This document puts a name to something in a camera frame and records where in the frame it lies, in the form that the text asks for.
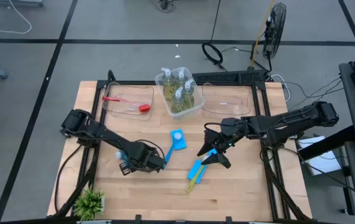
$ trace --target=keyboard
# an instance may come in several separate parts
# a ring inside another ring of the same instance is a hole
[[[192,74],[197,84],[206,82],[211,84],[236,83],[246,84],[254,82],[264,82],[268,77],[267,70],[249,70],[233,72],[206,72]]]

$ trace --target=yellow object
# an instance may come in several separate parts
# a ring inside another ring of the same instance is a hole
[[[201,165],[200,168],[198,169],[198,172],[195,174],[194,178],[192,178],[192,180],[190,181],[190,183],[188,184],[188,187],[187,189],[185,190],[187,193],[190,193],[190,191],[192,190],[192,188],[194,187],[195,185],[195,182],[197,180],[197,178],[200,176],[200,173],[202,172],[203,168],[205,166],[204,165]]]
[[[263,30],[264,24],[265,24],[265,22],[267,21],[267,18],[269,17],[269,14],[270,14],[270,11],[271,11],[271,7],[272,7],[273,4],[274,4],[274,0],[271,0],[269,9],[267,10],[267,14],[266,14],[265,17],[264,17],[264,20],[263,20],[263,23],[262,23],[262,27],[260,28],[259,33],[258,33],[258,35],[257,35],[257,40],[256,40],[256,44],[255,44],[255,46],[254,46],[254,51],[253,51],[253,52],[256,52],[256,50],[257,50],[257,44],[259,43],[260,37],[261,37],[261,35],[262,35],[262,30]],[[255,59],[256,59],[256,54],[253,54],[252,64],[251,64],[252,67],[253,67],[253,65],[254,65],[254,60],[255,60]]]

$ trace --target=white paper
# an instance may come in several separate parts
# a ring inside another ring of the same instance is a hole
[[[299,140],[298,142],[299,142],[299,146],[302,149],[304,149],[307,146],[311,146],[315,142],[323,140],[324,138],[325,138],[324,136],[320,136],[320,137],[315,137],[315,138],[302,139],[302,140]],[[311,165],[313,167],[316,167],[319,170],[322,170],[323,172],[332,172],[332,171],[341,169],[340,164],[332,151],[326,152],[326,153],[322,154],[321,156],[314,157],[314,158],[309,159],[305,162],[307,162],[309,165]],[[315,170],[311,167],[308,167],[308,168],[310,169],[310,172],[312,175],[322,174],[318,170]]]

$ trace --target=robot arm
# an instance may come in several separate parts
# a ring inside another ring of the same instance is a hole
[[[124,175],[136,170],[159,172],[164,166],[164,159],[159,156],[156,148],[143,142],[131,142],[121,137],[95,121],[87,111],[71,110],[60,132],[67,138],[78,137],[78,143],[86,147],[95,147],[99,144],[99,140],[103,140],[120,149],[124,162],[119,166]]]
[[[217,154],[212,154],[202,164],[220,162],[226,168],[230,168],[231,164],[224,153],[243,137],[261,139],[264,147],[276,147],[285,143],[290,136],[314,126],[331,127],[338,120],[332,104],[322,101],[275,116],[225,118],[219,124],[221,126],[219,133],[205,125],[205,143],[197,156],[216,149]]]

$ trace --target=white cable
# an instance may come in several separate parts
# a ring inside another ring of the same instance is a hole
[[[16,9],[16,7],[14,7],[13,2],[11,2],[11,0],[9,0],[11,6],[13,7],[13,9],[18,13],[18,15],[20,15],[29,25],[29,29],[25,32],[17,32],[17,31],[7,31],[7,30],[0,30],[0,32],[5,32],[5,33],[13,33],[13,34],[26,34],[28,33],[31,29],[32,29],[32,25],[30,24],[30,22],[23,16],[21,15],[21,13]]]
[[[280,76],[280,75],[278,75],[278,74],[272,75],[271,78],[272,78],[272,77],[276,77],[276,76],[279,77],[279,78],[282,80],[282,83],[284,83],[284,86],[285,86],[285,88],[286,88],[287,91],[288,91],[288,98],[285,100],[285,102],[287,102],[288,100],[290,100],[290,91],[289,91],[289,89],[288,89],[288,86],[287,86],[287,84],[285,83],[284,78],[282,78],[282,76]]]

